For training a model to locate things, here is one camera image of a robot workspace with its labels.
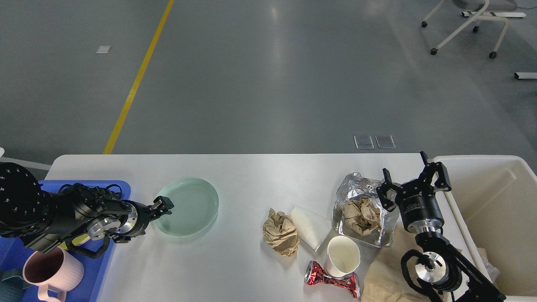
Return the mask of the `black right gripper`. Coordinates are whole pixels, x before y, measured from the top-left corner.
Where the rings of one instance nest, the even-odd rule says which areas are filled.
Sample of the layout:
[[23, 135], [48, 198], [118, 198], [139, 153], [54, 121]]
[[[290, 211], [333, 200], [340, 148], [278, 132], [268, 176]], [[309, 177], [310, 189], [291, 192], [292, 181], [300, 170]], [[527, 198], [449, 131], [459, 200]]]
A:
[[[382, 208], [394, 211], [399, 207], [401, 221], [405, 231], [423, 232], [423, 228], [441, 229], [444, 225], [443, 215], [437, 203], [436, 192], [451, 191], [447, 168], [442, 162], [430, 162], [424, 151], [420, 151], [424, 168], [420, 180], [411, 180], [401, 185], [392, 182], [387, 168], [382, 169], [383, 180], [376, 188]], [[388, 197], [389, 191], [396, 194], [396, 202]]]

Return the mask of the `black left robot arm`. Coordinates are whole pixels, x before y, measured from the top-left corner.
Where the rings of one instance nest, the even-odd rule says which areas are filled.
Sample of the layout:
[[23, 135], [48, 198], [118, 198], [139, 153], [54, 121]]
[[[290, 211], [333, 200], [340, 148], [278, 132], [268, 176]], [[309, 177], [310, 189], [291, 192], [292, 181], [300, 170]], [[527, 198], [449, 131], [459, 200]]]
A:
[[65, 184], [50, 193], [27, 168], [12, 162], [0, 165], [0, 190], [2, 237], [18, 237], [25, 247], [45, 254], [65, 243], [92, 259], [102, 256], [111, 241], [128, 243], [144, 235], [150, 222], [174, 207], [164, 196], [152, 205], [123, 199], [111, 185]]

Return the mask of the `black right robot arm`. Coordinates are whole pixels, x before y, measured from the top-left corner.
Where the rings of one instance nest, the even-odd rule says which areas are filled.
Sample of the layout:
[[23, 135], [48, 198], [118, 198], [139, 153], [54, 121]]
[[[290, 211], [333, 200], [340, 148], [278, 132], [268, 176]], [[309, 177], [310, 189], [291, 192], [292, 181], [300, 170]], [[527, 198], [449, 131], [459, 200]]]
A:
[[444, 237], [444, 219], [436, 193], [451, 191], [447, 168], [441, 162], [429, 161], [423, 151], [420, 156], [424, 168], [418, 178], [396, 184], [384, 168], [384, 179], [376, 188], [382, 208], [389, 212], [399, 209], [405, 231], [415, 235], [421, 248], [410, 249], [401, 257], [404, 280], [432, 302], [440, 302], [444, 293], [455, 301], [454, 291], [466, 275], [468, 288], [459, 302], [505, 301], [505, 295]]

